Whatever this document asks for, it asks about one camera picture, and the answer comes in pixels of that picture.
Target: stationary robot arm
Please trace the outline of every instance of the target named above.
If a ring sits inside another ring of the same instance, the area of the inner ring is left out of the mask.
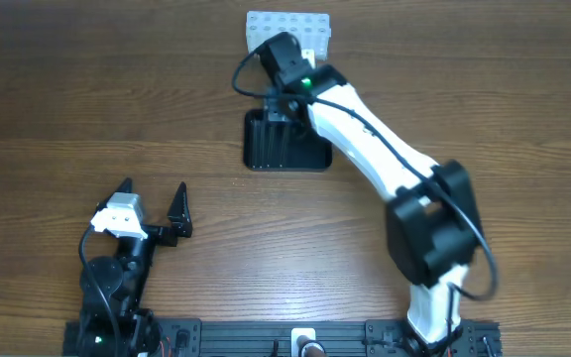
[[[336,69],[330,65],[313,68],[292,35],[278,34],[255,53],[276,88],[269,98],[283,102],[286,115],[306,122],[343,152],[387,203],[389,252],[412,282],[407,322],[419,337],[420,348],[441,349],[450,329],[460,323],[460,294],[450,290],[451,284],[462,286],[478,241],[458,214],[440,203],[429,188],[436,185],[446,192],[481,232],[467,172],[456,162],[439,166],[410,147],[367,108]],[[448,316],[452,317],[450,325]]]

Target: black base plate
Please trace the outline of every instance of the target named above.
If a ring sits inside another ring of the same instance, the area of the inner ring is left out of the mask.
[[[159,318],[163,335],[171,342],[173,357],[270,357],[274,343],[278,356],[290,356],[290,334],[296,327],[312,327],[316,339],[330,357],[404,357],[400,346],[405,335],[401,320],[367,320],[365,322],[203,322],[199,319]],[[462,320],[461,336],[451,348],[455,357],[491,357],[482,341],[486,336],[495,356],[502,356],[499,325],[492,322]],[[69,323],[65,330],[63,355],[75,354],[78,324]],[[387,341],[398,346],[372,344]]]
[[[244,164],[253,171],[323,171],[332,164],[332,145],[302,123],[269,120],[275,111],[246,113]]]

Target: wooden table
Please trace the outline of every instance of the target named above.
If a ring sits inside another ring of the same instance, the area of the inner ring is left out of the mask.
[[[370,108],[473,176],[503,282],[462,315],[499,321],[507,355],[571,355],[571,2],[531,0],[0,0],[0,354],[60,353],[80,234],[127,176],[157,223],[188,184],[194,236],[156,255],[157,315],[405,315],[384,206],[344,157],[316,174],[243,166],[259,103],[230,77],[249,10],[330,13],[329,60]],[[115,245],[94,236],[88,254]]]

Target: small transparent object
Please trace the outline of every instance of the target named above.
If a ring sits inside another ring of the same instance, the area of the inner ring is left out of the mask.
[[[295,35],[302,50],[313,50],[317,60],[327,60],[332,35],[328,14],[249,11],[246,16],[248,52],[283,31]]]

